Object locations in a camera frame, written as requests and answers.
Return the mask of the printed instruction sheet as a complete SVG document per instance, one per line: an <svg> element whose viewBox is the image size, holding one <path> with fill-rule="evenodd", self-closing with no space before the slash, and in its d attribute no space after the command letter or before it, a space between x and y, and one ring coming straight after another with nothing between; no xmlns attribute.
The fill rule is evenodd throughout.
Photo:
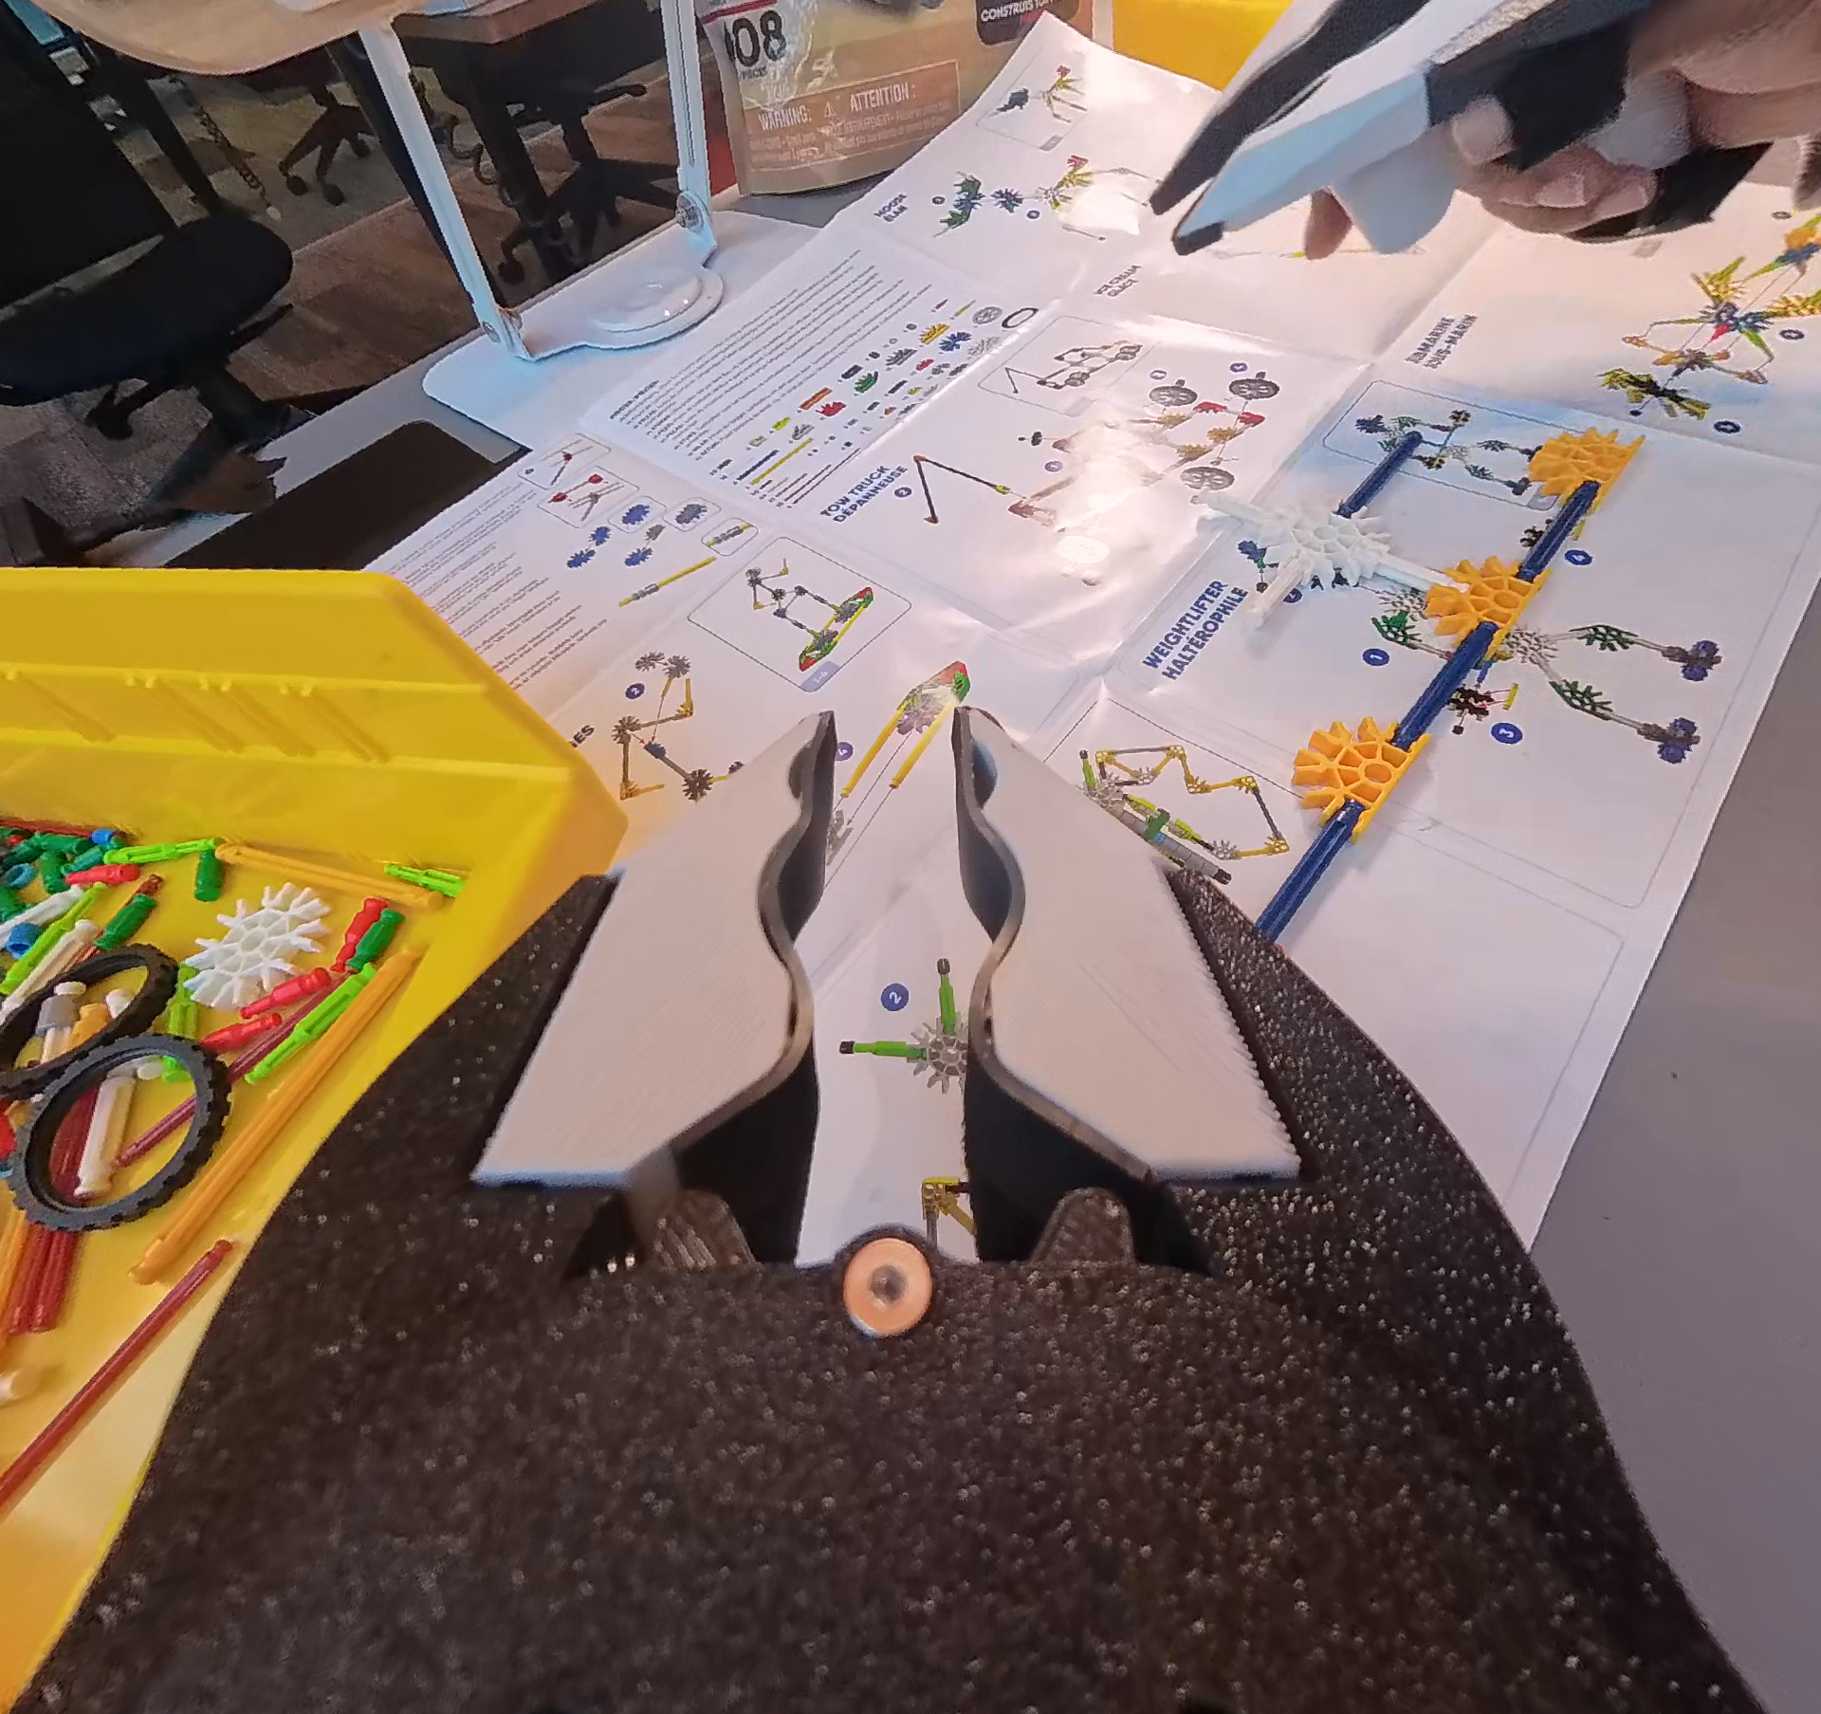
<svg viewBox="0 0 1821 1714"><path fill-rule="evenodd" d="M1691 231L1569 243L1458 196L1411 252L1323 265L1286 207L1179 256L1147 190L1207 102L1043 19L837 220L726 213L717 313L579 368L548 434L509 408L531 452L387 556L579 745L621 858L837 721L806 1259L916 1217L971 1251L958 706L1258 914L1315 838L1294 759L1437 673L1376 628L1390 580L1238 626L1268 556L1201 493L1323 518L1415 434L1358 518L1423 565L1510 560L1550 434L1643 439L1527 612L1643 637L1557 648L1619 727L1497 663L1286 925L1518 1223L1813 594L1813 199L1737 182Z"/></svg>

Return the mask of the person's right hand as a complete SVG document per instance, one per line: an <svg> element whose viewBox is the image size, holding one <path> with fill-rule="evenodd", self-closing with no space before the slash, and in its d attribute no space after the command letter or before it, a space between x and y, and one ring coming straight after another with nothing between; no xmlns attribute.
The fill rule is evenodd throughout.
<svg viewBox="0 0 1821 1714"><path fill-rule="evenodd" d="M1518 231L1588 231L1660 199L1669 151L1745 151L1821 125L1821 0L1663 0L1623 37L1619 145L1608 125L1518 162L1497 102L1451 122L1458 190Z"/></svg>

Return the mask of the pile of colourful toy parts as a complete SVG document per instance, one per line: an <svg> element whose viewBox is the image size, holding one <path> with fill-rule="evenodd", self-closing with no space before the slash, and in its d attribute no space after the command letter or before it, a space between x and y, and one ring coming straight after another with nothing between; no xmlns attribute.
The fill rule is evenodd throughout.
<svg viewBox="0 0 1821 1714"><path fill-rule="evenodd" d="M308 861L233 838L132 838L118 827L7 813L7 996L24 1003L89 954L154 947L179 996L154 1018L206 1044L230 1075L230 1131L154 1217L66 1233L31 1223L7 1184L7 1402L48 1384L7 1436L7 1506L74 1440L137 1363L223 1284L256 1233L251 1184L282 1131L330 1119L343 1070L403 1003L462 868ZM204 1010L182 959L223 914L275 879L330 903L330 941L269 996ZM7 1165L31 1104L7 1104ZM171 1057L118 1063L66 1119L48 1165L74 1204L110 1204L163 1171L191 1131L191 1075Z"/></svg>

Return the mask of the blue rod orange connector assembly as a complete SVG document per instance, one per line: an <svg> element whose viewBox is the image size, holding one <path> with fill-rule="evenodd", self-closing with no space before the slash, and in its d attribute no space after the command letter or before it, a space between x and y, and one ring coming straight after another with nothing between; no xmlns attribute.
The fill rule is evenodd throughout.
<svg viewBox="0 0 1821 1714"><path fill-rule="evenodd" d="M1490 673L1497 663L1527 663L1530 673L1544 673L1544 685L1599 721L1619 727L1612 697L1588 679L1561 679L1557 673L1557 648L1583 643L1583 648L1643 648L1643 637L1612 628L1612 626L1583 626L1583 628L1530 628L1527 612L1537 606L1550 565L1569 556L1569 544L1583 538L1583 521L1599 512L1599 498L1623 478L1623 464L1638 459L1638 434L1623 439L1619 431L1569 431L1550 434L1530 452L1530 475L1550 498L1550 518L1527 538L1527 550L1490 556L1490 560L1458 560L1440 574L1458 574L1461 586L1433 586L1411 594L1399 612L1383 612L1376 628L1399 648L1437 657L1437 673L1423 679L1423 692L1390 721L1358 721L1358 727L1315 727L1313 745L1294 759L1294 795L1315 813L1315 838L1313 852L1294 861L1294 875L1274 889L1274 903L1258 906L1258 933L1280 941L1305 903L1315 895L1315 879L1328 875L1328 861L1369 838L1369 827L1383 820L1383 807L1399 795L1399 781L1415 767L1433 733L1451 721L1458 733L1470 733L1470 697L1496 697Z"/></svg>

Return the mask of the yellow divided parts bin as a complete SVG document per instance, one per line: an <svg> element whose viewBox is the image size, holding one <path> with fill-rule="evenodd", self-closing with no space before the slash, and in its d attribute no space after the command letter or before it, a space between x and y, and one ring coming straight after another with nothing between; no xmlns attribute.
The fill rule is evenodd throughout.
<svg viewBox="0 0 1821 1714"><path fill-rule="evenodd" d="M587 759L387 574L24 565L0 685L7 813L464 875L330 1119L256 1171L262 1217L361 1091L621 843ZM7 1506L7 1708L92 1580L230 1277Z"/></svg>

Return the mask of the black desk pad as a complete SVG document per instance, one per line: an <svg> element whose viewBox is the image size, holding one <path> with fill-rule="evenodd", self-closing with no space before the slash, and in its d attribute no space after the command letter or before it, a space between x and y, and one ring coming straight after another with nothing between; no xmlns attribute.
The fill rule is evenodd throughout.
<svg viewBox="0 0 1821 1714"><path fill-rule="evenodd" d="M507 452L478 452L433 419L403 419L269 498L256 518L182 550L171 565L374 565L387 550L515 459L515 439Z"/></svg>

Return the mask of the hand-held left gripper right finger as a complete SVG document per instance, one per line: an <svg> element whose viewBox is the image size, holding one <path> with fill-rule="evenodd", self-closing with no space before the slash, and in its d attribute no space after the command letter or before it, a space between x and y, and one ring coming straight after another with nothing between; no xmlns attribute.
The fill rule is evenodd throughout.
<svg viewBox="0 0 1821 1714"><path fill-rule="evenodd" d="M950 721L950 786L958 879L987 941L974 1075L1142 1184L1298 1181L1165 858L974 706Z"/></svg>

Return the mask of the black toy tyre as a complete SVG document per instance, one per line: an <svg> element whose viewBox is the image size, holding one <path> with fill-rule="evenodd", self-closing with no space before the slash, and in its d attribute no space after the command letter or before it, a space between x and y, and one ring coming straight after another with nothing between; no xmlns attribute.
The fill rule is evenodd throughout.
<svg viewBox="0 0 1821 1714"><path fill-rule="evenodd" d="M154 947L89 954L0 1018L0 1104L42 1099L74 1057L116 1051L179 996L179 964Z"/></svg>
<svg viewBox="0 0 1821 1714"><path fill-rule="evenodd" d="M182 1131L182 1149L163 1161L163 1171L154 1171L127 1194L74 1204L57 1184L57 1165L48 1165L48 1149L57 1149L66 1119L79 1108L89 1091L101 1091L110 1070L118 1070L118 1063L132 1070L132 1063L154 1063L154 1057L171 1057L191 1075L191 1131ZM195 1037L137 1036L137 1037L79 1051L37 1091L31 1119L22 1125L22 1149L15 1149L15 1165L7 1165L15 1204L31 1223L66 1230L66 1233L137 1223L158 1204L171 1204L206 1165L206 1151L230 1131L230 1099L233 1099L230 1063L206 1044L195 1044Z"/></svg>

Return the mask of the white metal stand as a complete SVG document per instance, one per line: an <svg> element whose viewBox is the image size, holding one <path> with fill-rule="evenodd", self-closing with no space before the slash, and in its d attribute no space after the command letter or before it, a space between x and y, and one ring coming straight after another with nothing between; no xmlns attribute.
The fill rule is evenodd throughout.
<svg viewBox="0 0 1821 1714"><path fill-rule="evenodd" d="M579 368L603 368L612 355L651 355L726 301L717 272L717 213L709 213L709 145L704 145L704 74L700 74L700 11L693 0L662 0L662 37L666 37L666 105L674 105L674 145L678 145L678 196L674 220L657 229L644 243L612 252L595 272L575 272L548 284L536 301L509 309L492 288L492 272L471 243L471 229L462 213L462 196L445 182L441 145L423 122L412 58L399 37L399 11L423 0L275 0L300 19L361 19L361 58L363 80L387 102L387 122L399 125L399 151L412 162L419 196L430 199L430 220L453 256L453 279L478 313L478 337L445 355L441 372L430 372L430 398L507 431L536 416L536 434L575 419L587 408Z"/></svg>

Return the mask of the white connector rod assembly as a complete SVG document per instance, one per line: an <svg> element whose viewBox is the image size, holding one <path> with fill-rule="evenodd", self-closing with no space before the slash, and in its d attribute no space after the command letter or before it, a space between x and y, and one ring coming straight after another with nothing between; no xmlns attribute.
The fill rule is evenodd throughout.
<svg viewBox="0 0 1821 1714"><path fill-rule="evenodd" d="M1298 586L1358 586L1358 580L1399 580L1411 594L1461 586L1458 574L1390 556L1390 538L1358 518L1411 452L1415 452L1415 434L1399 434L1389 459L1356 482L1356 498L1344 498L1323 518L1201 493L1198 504L1246 521L1246 538L1268 556L1268 580L1238 612L1238 626L1258 628L1258 616L1280 612Z"/></svg>

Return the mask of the black office chair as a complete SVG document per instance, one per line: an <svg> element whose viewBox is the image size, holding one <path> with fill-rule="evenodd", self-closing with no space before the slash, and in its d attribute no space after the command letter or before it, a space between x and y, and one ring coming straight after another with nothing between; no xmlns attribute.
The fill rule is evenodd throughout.
<svg viewBox="0 0 1821 1714"><path fill-rule="evenodd" d="M204 446L262 446L300 419L233 381L282 313L287 243L247 213L171 220L79 90L7 11L0 41L0 400L101 392L110 439L171 392L206 408Z"/></svg>

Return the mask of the K'NEX product box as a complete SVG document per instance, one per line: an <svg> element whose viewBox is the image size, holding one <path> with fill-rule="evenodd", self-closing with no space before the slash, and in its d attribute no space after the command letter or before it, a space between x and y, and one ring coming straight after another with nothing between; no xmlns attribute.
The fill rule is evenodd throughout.
<svg viewBox="0 0 1821 1714"><path fill-rule="evenodd" d="M1089 0L693 0L717 53L726 135L748 196L881 175L937 137L1061 19Z"/></svg>

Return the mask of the white snowflake connector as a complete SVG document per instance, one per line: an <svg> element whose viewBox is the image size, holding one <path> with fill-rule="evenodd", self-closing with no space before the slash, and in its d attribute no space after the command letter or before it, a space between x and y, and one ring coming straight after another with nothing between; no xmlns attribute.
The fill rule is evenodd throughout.
<svg viewBox="0 0 1821 1714"><path fill-rule="evenodd" d="M215 921L215 941L195 941L182 959L182 987L204 1010L247 1010L295 976L295 959L317 959L330 941L330 903L308 879L275 879L256 903L242 903Z"/></svg>

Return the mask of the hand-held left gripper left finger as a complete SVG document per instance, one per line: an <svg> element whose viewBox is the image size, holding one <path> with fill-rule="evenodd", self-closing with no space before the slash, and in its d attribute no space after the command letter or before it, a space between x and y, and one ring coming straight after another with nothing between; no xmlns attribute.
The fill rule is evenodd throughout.
<svg viewBox="0 0 1821 1714"><path fill-rule="evenodd" d="M630 1217L813 1051L803 933L828 903L837 721L806 710L612 868L471 1184L603 1184Z"/></svg>

